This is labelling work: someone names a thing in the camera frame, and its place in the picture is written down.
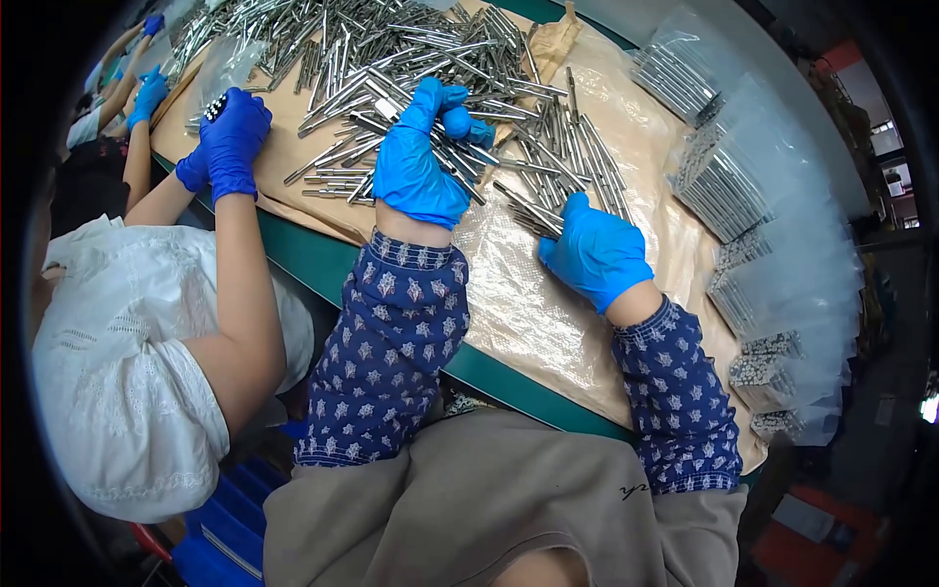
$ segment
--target black hair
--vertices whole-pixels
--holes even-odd
[[[90,107],[91,101],[93,99],[94,97],[91,95],[90,92],[83,94],[82,97],[79,98],[78,102],[75,104],[75,112],[79,113],[79,112],[82,112],[84,109]]]

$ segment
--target gloved hand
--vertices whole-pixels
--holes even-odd
[[[208,164],[213,206],[229,193],[250,193],[257,200],[252,165],[268,136],[272,118],[260,97],[252,98],[237,87],[228,88],[225,97],[222,113],[213,122],[203,116],[199,125],[200,157]]]
[[[146,17],[144,21],[144,36],[153,37],[160,32],[160,29],[163,28],[163,21],[164,18],[162,14],[154,14],[153,16]]]
[[[192,153],[177,163],[177,179],[182,181],[189,192],[196,193],[208,184],[208,161],[205,153],[200,143]]]
[[[462,85],[444,87],[431,77],[421,80],[410,106],[381,144],[375,170],[376,198],[415,220],[448,230],[459,224],[470,197],[440,169],[430,151],[430,130],[442,113],[448,136],[492,147],[495,129],[470,118],[460,105],[468,93]]]
[[[630,287],[653,278],[638,228],[591,208],[584,192],[567,198],[561,216],[561,238],[542,238],[538,257],[561,281],[590,300],[597,314],[605,313]]]
[[[150,121],[153,111],[157,109],[170,93],[166,87],[166,77],[160,75],[160,66],[154,66],[150,73],[140,76],[144,84],[134,99],[133,112],[127,117],[127,128],[133,130],[133,125],[141,120]]]

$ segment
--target blue patterned sleeve cover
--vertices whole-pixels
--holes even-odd
[[[466,258],[379,232],[343,285],[343,311],[308,381],[307,438],[298,465],[393,458],[420,428],[439,370],[470,326]]]
[[[654,494],[734,488],[742,467],[736,410],[704,356],[698,317],[662,298],[652,317],[616,329],[613,342],[642,435],[639,461]]]

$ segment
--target worker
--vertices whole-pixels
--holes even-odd
[[[132,156],[149,96],[130,117]],[[232,439],[312,360],[313,321],[272,282],[254,208],[270,111],[240,89],[226,97],[198,147],[123,218],[49,242],[40,210],[38,412],[65,481],[105,516],[152,523],[202,505]],[[210,181],[216,232],[173,226]]]
[[[117,75],[116,81],[112,80],[104,91],[96,95],[100,83],[101,70],[104,65],[114,59],[120,51],[123,51],[124,47],[131,39],[136,37],[136,35],[143,30],[144,37],[137,43],[136,48],[134,48],[133,57],[128,65],[128,72],[133,72],[141,55],[146,53],[146,50],[149,49],[150,41],[153,40],[153,36],[156,35],[161,28],[163,28],[162,15],[146,17],[146,20],[134,26],[115,41],[108,49],[103,59],[98,62],[98,65],[95,66],[91,74],[85,80],[85,93],[86,95],[90,93],[93,97],[90,104],[91,110],[87,114],[81,112],[76,113],[76,119],[69,129],[69,136],[66,139],[66,149],[68,151],[72,151],[82,143],[94,141],[98,137],[98,134],[104,131],[104,129],[115,120],[115,117],[121,113],[125,104],[127,104],[127,100],[131,97],[131,91],[136,83],[136,79],[132,74]],[[130,130],[127,127],[123,127],[119,131],[117,129],[118,126],[120,125],[115,125],[115,132],[118,134],[123,134]]]
[[[655,287],[639,230],[584,193],[538,255],[614,327],[636,448],[501,409],[422,428],[470,325],[451,243],[469,199],[429,138],[439,116],[491,146],[466,96],[422,80],[382,143],[376,231],[309,379],[292,479],[264,504],[265,583],[732,584],[746,501],[734,409],[697,318]]]
[[[101,214],[108,218],[126,216],[155,187],[150,167],[150,118],[169,89],[160,66],[154,66],[142,80],[127,118],[131,136],[85,143],[59,166],[55,200],[50,206],[53,238]]]

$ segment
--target blue plastic crate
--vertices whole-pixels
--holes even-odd
[[[221,475],[212,497],[185,515],[186,538],[173,549],[179,575],[193,587],[262,585],[262,505],[286,481],[256,457]]]

